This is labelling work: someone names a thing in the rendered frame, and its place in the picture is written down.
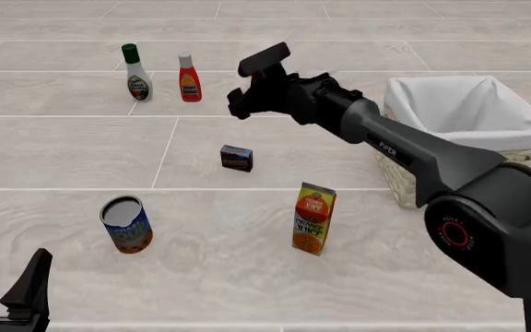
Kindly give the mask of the right flat plate on stalk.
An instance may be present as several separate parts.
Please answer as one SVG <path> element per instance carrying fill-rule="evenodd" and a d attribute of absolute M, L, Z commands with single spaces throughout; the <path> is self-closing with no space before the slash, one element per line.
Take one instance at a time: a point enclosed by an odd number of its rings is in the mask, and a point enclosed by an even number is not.
<path fill-rule="evenodd" d="M 284 42 L 277 43 L 241 60 L 238 74 L 240 77 L 249 77 L 253 82 L 258 79 L 285 77 L 286 71 L 281 63 L 289 56 L 288 45 Z"/>

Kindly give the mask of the blue soup can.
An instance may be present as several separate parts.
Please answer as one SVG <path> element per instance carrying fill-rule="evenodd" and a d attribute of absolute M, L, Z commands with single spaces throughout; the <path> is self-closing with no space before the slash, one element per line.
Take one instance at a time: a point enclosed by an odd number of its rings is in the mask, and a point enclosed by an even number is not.
<path fill-rule="evenodd" d="M 153 239 L 148 216 L 136 196 L 117 196 L 108 201 L 100 210 L 100 221 L 123 254 L 137 254 Z"/>

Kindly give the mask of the white dressing bottle green cap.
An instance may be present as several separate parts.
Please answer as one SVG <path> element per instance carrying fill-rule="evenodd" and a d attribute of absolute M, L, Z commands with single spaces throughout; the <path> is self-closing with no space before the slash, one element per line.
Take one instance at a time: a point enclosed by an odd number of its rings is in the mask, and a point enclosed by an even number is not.
<path fill-rule="evenodd" d="M 153 93 L 152 81 L 142 66 L 137 46 L 134 43 L 124 44 L 122 52 L 126 63 L 126 85 L 129 93 L 136 101 L 150 101 Z"/>

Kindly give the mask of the chocolate pudding box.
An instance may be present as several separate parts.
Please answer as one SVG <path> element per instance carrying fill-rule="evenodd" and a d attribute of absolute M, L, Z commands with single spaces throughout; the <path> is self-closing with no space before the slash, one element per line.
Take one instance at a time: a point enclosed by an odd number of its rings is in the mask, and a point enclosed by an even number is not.
<path fill-rule="evenodd" d="M 237 171 L 250 172 L 254 166 L 253 156 L 253 151 L 248 148 L 225 145 L 220 150 L 221 165 Z"/>

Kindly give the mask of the orange juice carton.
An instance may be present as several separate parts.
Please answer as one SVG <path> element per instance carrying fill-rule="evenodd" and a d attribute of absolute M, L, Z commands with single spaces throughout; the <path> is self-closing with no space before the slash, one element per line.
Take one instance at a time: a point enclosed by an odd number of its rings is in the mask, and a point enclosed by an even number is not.
<path fill-rule="evenodd" d="M 303 182 L 295 205 L 292 246 L 320 255 L 336 203 L 336 191 Z"/>

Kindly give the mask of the red sauce bottle grey cap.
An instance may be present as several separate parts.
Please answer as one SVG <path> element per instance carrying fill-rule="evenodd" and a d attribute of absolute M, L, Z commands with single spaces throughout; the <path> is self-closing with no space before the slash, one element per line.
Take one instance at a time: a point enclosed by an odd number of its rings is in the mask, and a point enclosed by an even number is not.
<path fill-rule="evenodd" d="M 183 101 L 196 102 L 202 99 L 202 90 L 199 76 L 193 65 L 192 55 L 189 52 L 178 54 L 180 71 L 179 71 L 179 88 Z"/>

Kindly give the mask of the white cloth basket liner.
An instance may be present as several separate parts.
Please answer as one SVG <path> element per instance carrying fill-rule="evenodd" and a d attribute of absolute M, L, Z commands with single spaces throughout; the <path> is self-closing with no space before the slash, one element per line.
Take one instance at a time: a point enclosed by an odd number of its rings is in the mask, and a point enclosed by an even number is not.
<path fill-rule="evenodd" d="M 383 114 L 463 146 L 531 149 L 531 105 L 495 77 L 394 77 Z"/>

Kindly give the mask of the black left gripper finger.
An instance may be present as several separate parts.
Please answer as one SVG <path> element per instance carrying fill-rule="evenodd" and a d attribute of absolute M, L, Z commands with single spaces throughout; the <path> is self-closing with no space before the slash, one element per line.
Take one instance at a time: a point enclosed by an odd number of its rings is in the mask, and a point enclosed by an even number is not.
<path fill-rule="evenodd" d="M 52 254 L 44 248 L 33 254 L 19 279 L 0 299 L 7 308 L 8 319 L 29 319 L 34 314 L 50 313 L 48 281 L 52 260 Z"/>

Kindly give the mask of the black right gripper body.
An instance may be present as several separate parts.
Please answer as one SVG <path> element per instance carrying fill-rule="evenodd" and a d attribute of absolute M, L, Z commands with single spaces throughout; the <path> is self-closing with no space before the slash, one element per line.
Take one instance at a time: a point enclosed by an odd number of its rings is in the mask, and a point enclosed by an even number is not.
<path fill-rule="evenodd" d="M 250 118 L 254 113 L 268 112 L 297 118 L 296 110 L 289 101 L 290 81 L 298 78 L 297 74 L 287 74 L 282 64 L 268 67 L 249 64 L 244 66 L 244 72 L 252 78 L 244 96 L 244 118 Z"/>

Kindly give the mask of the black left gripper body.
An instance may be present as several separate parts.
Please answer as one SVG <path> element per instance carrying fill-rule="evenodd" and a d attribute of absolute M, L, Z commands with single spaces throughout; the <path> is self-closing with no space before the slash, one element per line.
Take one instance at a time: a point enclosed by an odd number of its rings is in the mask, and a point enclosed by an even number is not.
<path fill-rule="evenodd" d="M 0 317 L 0 332 L 46 332 L 49 313 L 19 311 Z"/>

